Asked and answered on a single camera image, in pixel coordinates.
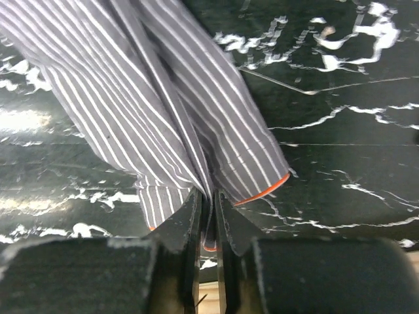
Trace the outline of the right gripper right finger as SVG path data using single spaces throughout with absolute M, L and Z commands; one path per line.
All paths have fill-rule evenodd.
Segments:
M 266 235 L 216 193 L 221 313 L 417 313 L 418 276 L 382 238 Z

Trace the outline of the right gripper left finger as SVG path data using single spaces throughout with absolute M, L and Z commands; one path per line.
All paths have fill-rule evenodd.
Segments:
M 1 252 L 2 313 L 196 313 L 202 195 L 143 237 L 19 241 Z

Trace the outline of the grey striped boxer underwear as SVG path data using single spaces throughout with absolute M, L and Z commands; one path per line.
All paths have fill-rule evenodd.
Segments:
M 149 229 L 197 189 L 214 251 L 216 190 L 243 205 L 288 180 L 241 74 L 181 1 L 2 1 L 1 32 L 94 153 L 136 176 Z

